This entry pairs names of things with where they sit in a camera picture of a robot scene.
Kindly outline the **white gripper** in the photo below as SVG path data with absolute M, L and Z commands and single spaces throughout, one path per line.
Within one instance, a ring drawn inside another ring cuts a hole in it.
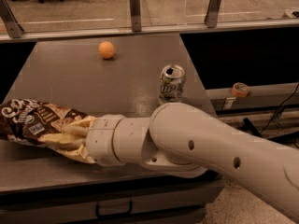
M 104 115 L 94 121 L 90 130 L 74 125 L 65 125 L 63 133 L 71 136 L 86 137 L 86 148 L 90 156 L 100 166 L 123 166 L 117 158 L 113 147 L 114 132 L 124 119 L 123 115 Z M 84 139 L 78 139 L 72 143 L 56 144 L 55 149 L 72 151 L 85 146 Z

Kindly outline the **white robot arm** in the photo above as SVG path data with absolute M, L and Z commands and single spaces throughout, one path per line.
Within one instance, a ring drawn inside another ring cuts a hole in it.
M 299 221 L 299 150 L 241 132 L 191 105 L 167 103 L 149 118 L 81 120 L 63 133 L 78 136 L 83 154 L 101 166 L 134 163 L 186 178 L 212 170 Z

